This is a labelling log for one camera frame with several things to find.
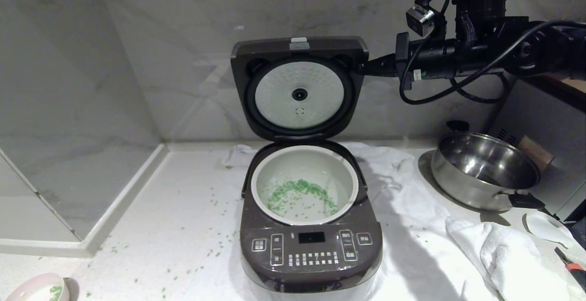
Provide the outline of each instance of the inner lid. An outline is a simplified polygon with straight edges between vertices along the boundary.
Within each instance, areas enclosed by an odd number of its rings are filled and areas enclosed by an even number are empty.
[[[342,107],[344,85],[336,72],[314,61],[278,65],[258,82],[255,104],[270,123],[293,130],[316,127]]]

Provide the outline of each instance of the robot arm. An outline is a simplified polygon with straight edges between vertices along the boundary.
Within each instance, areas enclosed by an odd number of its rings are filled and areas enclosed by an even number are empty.
[[[399,77],[402,100],[424,104],[453,92],[479,101],[496,103],[467,94],[464,86],[483,74],[507,71],[516,76],[553,73],[586,80],[586,24],[572,21],[530,22],[526,16],[505,17],[506,0],[452,0],[456,5],[456,38],[445,38],[444,12],[416,0],[407,23],[422,40],[410,41],[407,32],[397,35],[394,54],[363,63],[358,73]],[[462,82],[455,77],[467,76]],[[406,98],[411,83],[431,78],[450,79],[452,87],[423,100]],[[505,92],[508,84],[503,80]]]

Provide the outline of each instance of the gray marble tile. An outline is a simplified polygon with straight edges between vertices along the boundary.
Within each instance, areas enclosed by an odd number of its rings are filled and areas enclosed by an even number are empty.
[[[0,6],[0,148],[84,237],[157,128],[104,0]]]
[[[414,0],[106,1],[157,126],[164,138],[184,141],[255,137],[226,67],[237,41],[358,35],[376,58],[394,52],[396,34],[408,30],[404,13]],[[573,16],[580,5],[572,2],[508,0],[507,14],[534,20]],[[448,37],[454,36],[455,14],[450,5]],[[409,96],[428,96],[447,85],[445,80],[421,82]],[[455,118],[482,130],[498,109],[458,94],[421,107],[404,105],[397,86],[397,80],[367,78],[356,115],[341,137],[437,136],[445,131],[445,120]],[[486,77],[467,90],[497,96],[500,83]]]

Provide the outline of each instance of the white countertop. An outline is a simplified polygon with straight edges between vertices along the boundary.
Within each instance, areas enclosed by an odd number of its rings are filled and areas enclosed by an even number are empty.
[[[414,155],[414,165],[422,167],[416,169],[417,176],[452,216],[473,223],[498,218],[461,207],[433,186],[425,162],[431,159],[434,142],[367,143]],[[246,171],[228,170],[220,163],[234,144],[171,145],[169,155],[93,259],[0,254],[0,301],[44,272],[70,278],[72,301],[254,300],[240,265],[237,242]],[[266,143],[247,144],[259,148]],[[514,208],[500,217],[525,232],[522,217],[530,211]],[[557,244],[532,238],[544,265],[568,282],[572,299],[586,301],[554,253]],[[577,243],[564,251],[581,260],[578,263],[586,261],[586,252]]]

